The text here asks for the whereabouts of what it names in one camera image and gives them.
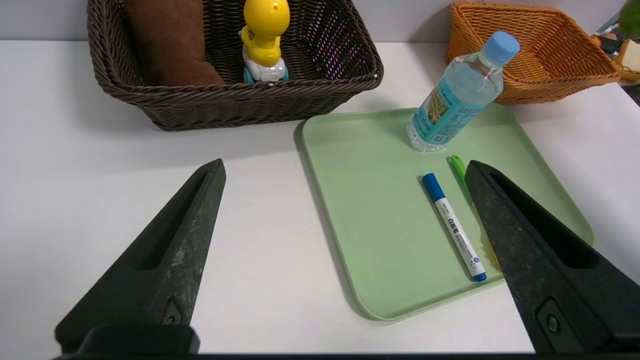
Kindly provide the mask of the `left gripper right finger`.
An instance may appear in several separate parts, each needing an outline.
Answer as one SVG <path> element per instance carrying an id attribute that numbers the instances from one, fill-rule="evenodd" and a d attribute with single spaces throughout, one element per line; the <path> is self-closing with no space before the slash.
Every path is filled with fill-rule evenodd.
<path id="1" fill-rule="evenodd" d="M 537 353 L 638 353 L 635 281 L 493 166 L 465 184 Z"/>

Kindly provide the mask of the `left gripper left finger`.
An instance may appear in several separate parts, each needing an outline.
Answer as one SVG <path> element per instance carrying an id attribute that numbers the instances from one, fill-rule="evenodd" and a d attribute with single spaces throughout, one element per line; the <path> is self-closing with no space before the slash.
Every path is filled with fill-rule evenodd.
<path id="1" fill-rule="evenodd" d="M 55 327 L 62 354 L 196 354 L 191 327 L 226 185 L 200 166 Z"/>

